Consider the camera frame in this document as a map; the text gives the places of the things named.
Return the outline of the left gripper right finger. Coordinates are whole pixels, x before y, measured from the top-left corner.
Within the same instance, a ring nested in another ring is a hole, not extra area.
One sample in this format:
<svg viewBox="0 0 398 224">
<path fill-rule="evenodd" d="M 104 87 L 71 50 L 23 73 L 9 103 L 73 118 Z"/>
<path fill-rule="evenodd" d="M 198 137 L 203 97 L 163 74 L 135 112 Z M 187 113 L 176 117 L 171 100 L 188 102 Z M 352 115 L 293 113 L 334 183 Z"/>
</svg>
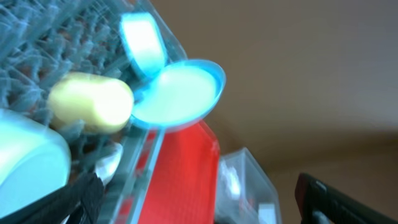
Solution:
<svg viewBox="0 0 398 224">
<path fill-rule="evenodd" d="M 397 224 L 333 187 L 301 173 L 295 186 L 301 224 Z"/>
</svg>

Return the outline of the light blue bowl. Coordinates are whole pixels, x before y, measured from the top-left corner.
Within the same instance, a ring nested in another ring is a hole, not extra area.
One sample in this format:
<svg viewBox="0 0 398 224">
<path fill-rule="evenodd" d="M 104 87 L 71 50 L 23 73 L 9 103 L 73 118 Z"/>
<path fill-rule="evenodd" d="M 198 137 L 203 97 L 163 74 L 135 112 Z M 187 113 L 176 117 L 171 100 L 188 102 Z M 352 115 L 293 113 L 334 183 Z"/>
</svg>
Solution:
<svg viewBox="0 0 398 224">
<path fill-rule="evenodd" d="M 65 186 L 71 154 L 54 130 L 11 110 L 1 110 L 1 217 Z"/>
</svg>

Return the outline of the yellow plastic cup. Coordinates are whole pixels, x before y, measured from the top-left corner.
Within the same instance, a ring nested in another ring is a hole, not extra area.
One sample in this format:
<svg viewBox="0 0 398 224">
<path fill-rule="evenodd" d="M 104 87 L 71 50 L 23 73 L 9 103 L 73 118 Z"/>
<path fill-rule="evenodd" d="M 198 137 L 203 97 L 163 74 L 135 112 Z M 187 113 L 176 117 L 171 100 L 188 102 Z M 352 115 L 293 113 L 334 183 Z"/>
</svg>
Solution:
<svg viewBox="0 0 398 224">
<path fill-rule="evenodd" d="M 134 95 L 120 79 L 70 72 L 51 88 L 47 106 L 57 129 L 82 121 L 85 132 L 112 134 L 129 121 Z"/>
</svg>

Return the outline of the white plastic spoon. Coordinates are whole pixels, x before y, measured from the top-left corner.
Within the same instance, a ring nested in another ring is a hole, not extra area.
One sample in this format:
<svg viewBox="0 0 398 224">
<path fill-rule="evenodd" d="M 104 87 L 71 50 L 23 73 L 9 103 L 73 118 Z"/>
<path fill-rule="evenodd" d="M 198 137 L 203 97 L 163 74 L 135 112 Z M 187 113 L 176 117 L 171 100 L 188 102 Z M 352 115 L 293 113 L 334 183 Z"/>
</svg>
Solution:
<svg viewBox="0 0 398 224">
<path fill-rule="evenodd" d="M 101 151 L 101 156 L 95 163 L 94 172 L 101 179 L 103 185 L 111 182 L 121 161 L 122 154 L 123 146 L 117 142 L 108 144 Z"/>
</svg>

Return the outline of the light blue plate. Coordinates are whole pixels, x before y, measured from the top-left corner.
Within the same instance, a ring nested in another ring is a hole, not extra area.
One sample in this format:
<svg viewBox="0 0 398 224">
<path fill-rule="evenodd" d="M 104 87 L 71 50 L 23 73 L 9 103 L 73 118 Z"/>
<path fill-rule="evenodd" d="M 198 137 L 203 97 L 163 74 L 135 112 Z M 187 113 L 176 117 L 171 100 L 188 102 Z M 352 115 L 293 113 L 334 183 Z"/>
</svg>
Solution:
<svg viewBox="0 0 398 224">
<path fill-rule="evenodd" d="M 164 67 L 134 105 L 133 124 L 142 129 L 181 129 L 204 118 L 219 101 L 226 74 L 217 63 L 190 59 Z"/>
</svg>

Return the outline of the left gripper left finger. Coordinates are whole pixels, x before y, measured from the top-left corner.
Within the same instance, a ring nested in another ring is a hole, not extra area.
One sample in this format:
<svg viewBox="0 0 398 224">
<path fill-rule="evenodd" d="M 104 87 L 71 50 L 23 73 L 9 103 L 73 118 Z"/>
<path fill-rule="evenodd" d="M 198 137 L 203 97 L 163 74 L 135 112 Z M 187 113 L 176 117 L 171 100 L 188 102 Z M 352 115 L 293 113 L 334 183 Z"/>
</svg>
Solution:
<svg viewBox="0 0 398 224">
<path fill-rule="evenodd" d="M 104 185 L 95 173 L 81 175 L 40 200 L 1 218 L 1 224 L 96 224 L 104 199 Z"/>
</svg>

